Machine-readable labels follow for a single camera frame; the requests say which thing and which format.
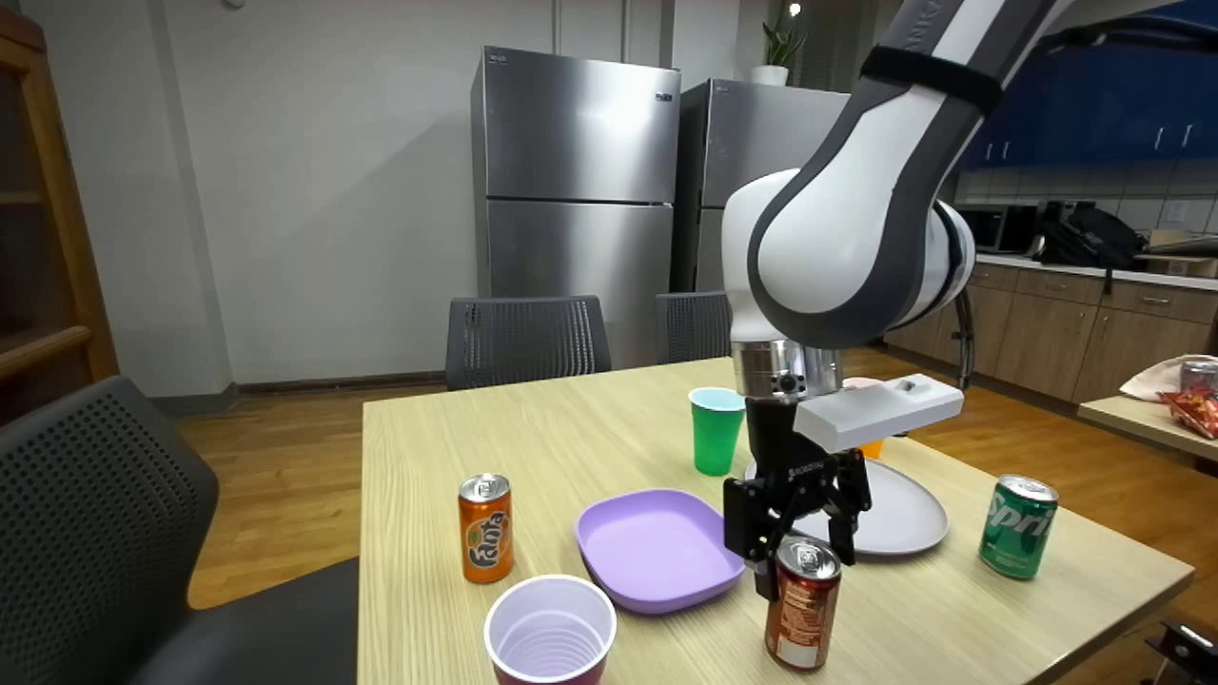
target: wooden table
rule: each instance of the wooden table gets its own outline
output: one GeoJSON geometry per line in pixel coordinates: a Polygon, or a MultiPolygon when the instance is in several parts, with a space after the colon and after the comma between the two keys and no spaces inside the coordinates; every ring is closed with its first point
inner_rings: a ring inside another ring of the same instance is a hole
{"type": "Polygon", "coordinates": [[[1131,394],[1103,394],[1103,398],[1088,398],[1076,406],[1080,420],[1111,427],[1119,432],[1133,432],[1141,441],[1154,445],[1168,445],[1182,453],[1190,453],[1199,462],[1215,462],[1218,465],[1218,441],[1208,441],[1190,430],[1184,430],[1164,405],[1146,405],[1146,398],[1131,398],[1131,394]]]}
{"type": "MultiPolygon", "coordinates": [[[[684,360],[371,405],[362,680],[493,680],[484,611],[519,580],[587,575],[576,523],[601,500],[683,487],[721,510],[724,483],[691,465],[692,383],[730,383],[730,366],[684,360]],[[461,580],[458,483],[472,472],[514,483],[519,566],[500,585],[461,580]]],[[[925,483],[953,534],[930,554],[859,558],[847,572],[834,656],[816,680],[1037,680],[1190,575],[1188,564],[1064,510],[1040,580],[1009,583],[977,564],[995,477],[900,438],[882,465],[925,483]]],[[[809,680],[771,658],[760,620],[767,600],[750,580],[678,618],[622,611],[604,685],[809,680]]]]}

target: green cup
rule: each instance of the green cup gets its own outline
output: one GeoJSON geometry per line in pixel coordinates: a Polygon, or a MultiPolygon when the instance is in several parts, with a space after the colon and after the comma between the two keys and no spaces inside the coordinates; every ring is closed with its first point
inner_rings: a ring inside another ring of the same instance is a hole
{"type": "Polygon", "coordinates": [[[730,389],[692,389],[692,467],[702,477],[727,477],[748,398],[730,389]]]}

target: floor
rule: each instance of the floor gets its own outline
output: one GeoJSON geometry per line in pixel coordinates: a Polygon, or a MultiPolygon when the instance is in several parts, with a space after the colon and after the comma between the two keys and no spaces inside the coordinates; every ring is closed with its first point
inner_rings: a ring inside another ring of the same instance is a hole
{"type": "MultiPolygon", "coordinates": [[[[916,366],[852,349],[847,370],[891,378],[916,366]]],[[[221,477],[221,510],[189,600],[219,604],[358,554],[362,405],[410,392],[441,389],[431,380],[248,389],[230,406],[178,420],[184,438],[221,477]]],[[[989,383],[968,392],[961,420],[916,438],[987,472],[1046,479],[1064,505],[1196,566],[1160,611],[1111,634],[1064,676],[1067,685],[1154,680],[1160,658],[1146,638],[1160,634],[1160,620],[1218,634],[1218,477],[1196,472],[1168,450],[1088,427],[1071,406],[989,383]]]]}

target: stainless steel refrigerator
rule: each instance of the stainless steel refrigerator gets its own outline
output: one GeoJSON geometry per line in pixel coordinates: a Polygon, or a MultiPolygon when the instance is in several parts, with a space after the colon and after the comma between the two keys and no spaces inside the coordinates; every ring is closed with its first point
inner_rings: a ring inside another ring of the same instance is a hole
{"type": "Polygon", "coordinates": [[[674,290],[724,290],[727,197],[771,170],[809,164],[842,105],[842,90],[741,79],[707,79],[683,94],[674,290]]]}
{"type": "Polygon", "coordinates": [[[472,84],[481,294],[595,294],[612,366],[655,360],[678,103],[674,68],[484,48],[472,84]]]}

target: chair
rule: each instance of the chair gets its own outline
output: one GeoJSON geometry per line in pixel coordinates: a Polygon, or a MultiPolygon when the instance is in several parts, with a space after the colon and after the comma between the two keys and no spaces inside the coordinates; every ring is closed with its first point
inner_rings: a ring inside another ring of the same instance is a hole
{"type": "Polygon", "coordinates": [[[484,389],[611,370],[597,297],[458,297],[447,383],[484,389]]]}
{"type": "Polygon", "coordinates": [[[354,680],[354,558],[188,604],[214,510],[219,477],[127,378],[0,427],[0,680],[354,680]]]}
{"type": "Polygon", "coordinates": [[[661,358],[730,354],[730,309],[724,290],[658,294],[661,358]]]}

